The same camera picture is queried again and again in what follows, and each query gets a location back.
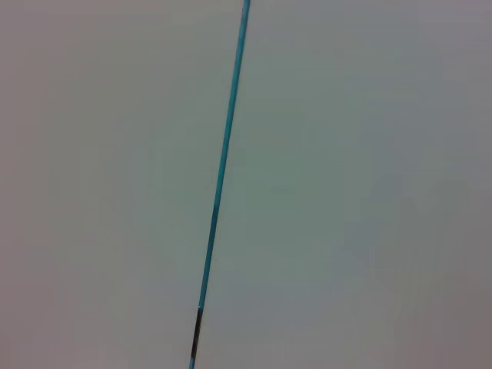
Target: rod shaft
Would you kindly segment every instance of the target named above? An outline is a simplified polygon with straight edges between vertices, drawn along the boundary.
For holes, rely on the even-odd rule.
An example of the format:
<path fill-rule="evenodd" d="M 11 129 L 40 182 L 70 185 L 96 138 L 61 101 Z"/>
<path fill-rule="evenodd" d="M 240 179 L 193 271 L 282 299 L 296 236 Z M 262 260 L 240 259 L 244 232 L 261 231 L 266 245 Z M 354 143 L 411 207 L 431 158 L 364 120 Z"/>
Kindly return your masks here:
<path fill-rule="evenodd" d="M 234 72 L 232 75 L 231 95 L 229 98 L 228 116 L 225 122 L 224 142 L 222 143 L 221 163 L 218 169 L 217 187 L 215 189 L 214 210 L 210 224 L 210 233 L 208 235 L 207 256 L 205 257 L 205 266 L 203 278 L 201 281 L 200 301 L 198 302 L 197 318 L 194 326 L 193 346 L 191 348 L 191 358 L 189 369 L 194 369 L 196 354 L 198 349 L 198 338 L 200 336 L 201 317 L 205 306 L 205 297 L 207 295 L 208 277 L 210 275 L 210 266 L 212 252 L 214 250 L 215 231 L 217 229 L 218 211 L 221 206 L 222 185 L 224 184 L 225 165 L 228 159 L 229 140 L 231 138 L 232 121 L 234 120 L 234 110 L 236 106 L 236 97 L 238 96 L 239 75 L 241 73 L 241 63 L 243 58 L 244 43 L 246 41 L 246 28 L 248 27 L 249 8 L 251 0 L 244 0 L 243 12 L 241 16 L 241 27 L 239 28 L 238 47 L 236 49 L 236 59 L 234 62 Z"/>

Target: teal rod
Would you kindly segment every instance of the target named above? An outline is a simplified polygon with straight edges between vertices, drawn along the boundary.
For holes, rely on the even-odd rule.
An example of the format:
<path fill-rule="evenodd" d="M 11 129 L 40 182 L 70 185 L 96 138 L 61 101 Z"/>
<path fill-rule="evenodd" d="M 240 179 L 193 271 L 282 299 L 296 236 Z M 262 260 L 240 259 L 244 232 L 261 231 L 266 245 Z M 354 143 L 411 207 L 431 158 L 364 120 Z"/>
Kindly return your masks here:
<path fill-rule="evenodd" d="M 210 224 L 210 233 L 208 235 L 207 256 L 205 257 L 205 266 L 203 278 L 201 280 L 200 301 L 198 302 L 197 318 L 194 326 L 193 346 L 191 348 L 191 358 L 189 369 L 194 369 L 196 354 L 198 349 L 198 338 L 200 336 L 201 317 L 205 306 L 205 297 L 207 295 L 208 277 L 210 275 L 210 266 L 212 252 L 214 250 L 215 231 L 217 230 L 218 211 L 221 206 L 222 185 L 224 184 L 225 164 L 228 159 L 229 140 L 231 138 L 232 121 L 234 120 L 234 110 L 236 106 L 236 97 L 238 96 L 239 75 L 241 73 L 241 63 L 243 59 L 244 43 L 246 41 L 246 28 L 248 27 L 249 8 L 251 0 L 244 0 L 243 12 L 241 16 L 241 27 L 239 28 L 238 47 L 236 49 L 236 60 L 234 63 L 234 72 L 232 75 L 231 96 L 229 98 L 228 116 L 225 122 L 224 142 L 222 143 L 221 163 L 218 168 L 217 187 L 215 189 L 214 210 Z"/>

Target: thin pole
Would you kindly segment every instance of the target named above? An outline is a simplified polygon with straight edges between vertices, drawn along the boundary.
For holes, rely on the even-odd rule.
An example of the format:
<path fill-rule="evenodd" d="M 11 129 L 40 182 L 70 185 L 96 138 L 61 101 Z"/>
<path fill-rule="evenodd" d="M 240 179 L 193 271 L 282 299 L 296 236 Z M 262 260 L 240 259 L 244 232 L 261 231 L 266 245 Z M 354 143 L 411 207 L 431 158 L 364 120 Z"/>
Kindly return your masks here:
<path fill-rule="evenodd" d="M 207 295 L 208 276 L 210 274 L 210 265 L 212 260 L 212 251 L 214 250 L 215 231 L 217 229 L 218 211 L 221 206 L 222 185 L 224 184 L 225 164 L 228 159 L 229 139 L 231 138 L 232 121 L 234 120 L 234 109 L 236 106 L 236 97 L 238 96 L 239 75 L 241 73 L 241 63 L 244 51 L 244 42 L 246 40 L 246 28 L 248 26 L 249 7 L 251 0 L 244 0 L 243 13 L 241 16 L 241 27 L 239 28 L 238 47 L 236 49 L 236 60 L 234 63 L 234 73 L 232 75 L 231 96 L 229 98 L 228 117 L 225 122 L 224 142 L 222 143 L 221 163 L 218 168 L 217 187 L 215 189 L 214 210 L 210 224 L 210 233 L 208 235 L 207 256 L 205 257 L 205 266 L 203 279 L 201 280 L 200 301 L 198 302 L 197 320 L 194 326 L 193 346 L 191 348 L 190 369 L 194 369 L 196 360 L 198 338 L 200 336 L 201 317 L 205 306 L 205 297 Z"/>

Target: plain surface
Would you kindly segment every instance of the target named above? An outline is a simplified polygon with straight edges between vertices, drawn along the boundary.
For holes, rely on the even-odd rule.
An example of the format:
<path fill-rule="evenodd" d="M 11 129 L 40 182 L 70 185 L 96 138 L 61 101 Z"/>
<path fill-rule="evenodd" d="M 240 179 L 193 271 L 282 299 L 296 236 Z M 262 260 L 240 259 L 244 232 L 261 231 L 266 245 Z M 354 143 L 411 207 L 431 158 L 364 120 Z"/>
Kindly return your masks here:
<path fill-rule="evenodd" d="M 187 367 L 241 1 L 0 5 L 0 367 Z M 197 369 L 490 367 L 492 23 L 251 6 Z"/>

